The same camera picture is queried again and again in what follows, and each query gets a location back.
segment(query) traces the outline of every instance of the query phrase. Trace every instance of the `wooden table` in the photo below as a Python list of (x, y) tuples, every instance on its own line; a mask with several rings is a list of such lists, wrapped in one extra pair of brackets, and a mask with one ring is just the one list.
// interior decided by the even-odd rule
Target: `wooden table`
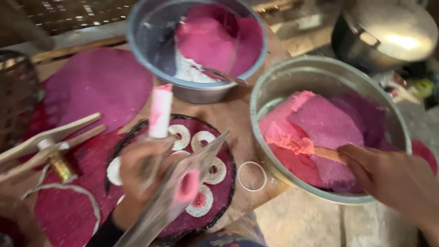
[[(268, 34), (268, 52), (264, 64), (248, 80), (251, 85), (272, 65), (291, 57), (268, 25), (266, 25), (265, 28)], [(116, 48), (129, 50), (127, 44), (117, 46)], [(41, 81), (58, 71), (66, 61), (67, 59), (64, 59), (38, 65), (37, 69)], [(158, 78), (156, 77), (154, 78), (154, 85), (158, 85)], [(231, 133), (227, 141), (235, 157), (237, 167), (246, 161), (260, 163), (261, 161), (256, 156), (256, 151), (254, 150), (255, 141), (252, 136), (252, 127), (250, 124), (249, 103), (251, 91), (251, 88), (235, 87), (221, 102), (208, 105), (186, 103), (175, 98), (172, 113), (196, 116), (216, 127), (221, 133), (230, 128)], [(139, 119), (148, 117), (149, 102), (143, 107), (134, 120), (121, 129), (121, 132), (128, 131)], [(27, 189), (35, 186), (39, 175), (40, 172), (31, 171), (19, 178), (6, 181), (0, 185), (0, 193), (19, 198)], [(281, 182), (271, 174), (267, 174), (267, 184), (258, 192), (249, 192), (237, 182), (230, 207), (210, 231), (213, 232), (223, 228), (270, 199), (277, 197), (288, 188), (289, 185)], [(31, 209), (35, 204), (36, 196), (37, 193), (29, 196), (24, 201)]]

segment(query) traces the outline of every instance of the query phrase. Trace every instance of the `white string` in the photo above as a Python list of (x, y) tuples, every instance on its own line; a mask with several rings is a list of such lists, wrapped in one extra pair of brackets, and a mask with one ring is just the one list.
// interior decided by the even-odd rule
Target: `white string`
[(46, 165), (43, 168), (43, 172), (41, 174), (41, 177), (38, 180), (38, 183), (36, 184), (36, 187), (26, 191), (22, 195), (21, 199), (24, 200), (29, 194), (37, 192), (37, 191), (42, 190), (42, 189), (71, 189), (71, 190), (76, 191), (78, 193), (85, 194), (88, 196), (88, 198), (91, 201), (91, 205), (93, 206), (94, 216), (96, 217), (96, 223), (94, 224), (94, 229), (93, 229), (93, 235), (94, 235), (97, 232), (97, 230), (99, 229), (99, 223), (101, 222), (101, 213), (99, 211), (99, 205), (97, 204), (96, 199), (88, 190), (86, 190), (83, 187), (78, 186), (78, 185), (62, 185), (62, 184), (56, 184), (56, 183), (41, 185), (46, 177), (47, 170), (49, 169), (49, 166), (50, 165)]

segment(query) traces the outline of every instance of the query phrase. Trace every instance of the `hand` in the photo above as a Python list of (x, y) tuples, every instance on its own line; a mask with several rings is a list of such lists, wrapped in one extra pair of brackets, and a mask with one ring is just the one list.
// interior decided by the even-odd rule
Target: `hand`
[(367, 193), (422, 230), (439, 233), (439, 183), (425, 160), (354, 145), (337, 151)]
[[(122, 150), (120, 178), (125, 197), (113, 211), (113, 221), (121, 230), (128, 230), (139, 217), (141, 211), (157, 191), (169, 165), (181, 159), (181, 155), (167, 157), (174, 143), (174, 137), (145, 142), (135, 142)], [(155, 177), (145, 187), (145, 171), (158, 165)]]

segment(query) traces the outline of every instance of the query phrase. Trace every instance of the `pot lid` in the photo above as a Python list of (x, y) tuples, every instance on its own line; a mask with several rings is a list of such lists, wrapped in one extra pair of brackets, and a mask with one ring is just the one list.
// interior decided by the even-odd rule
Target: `pot lid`
[(343, 16), (354, 33), (362, 32), (366, 43), (396, 59), (425, 59), (437, 44), (436, 23), (417, 4), (353, 0), (345, 5)]

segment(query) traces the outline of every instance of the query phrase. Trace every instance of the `clothing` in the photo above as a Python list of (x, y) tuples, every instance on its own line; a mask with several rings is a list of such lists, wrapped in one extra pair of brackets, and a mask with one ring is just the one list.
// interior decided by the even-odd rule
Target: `clothing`
[[(122, 235), (123, 231), (114, 224), (111, 213), (86, 247), (113, 247)], [(256, 215), (250, 213), (216, 233), (203, 235), (191, 246), (266, 247), (266, 243), (257, 224)]]

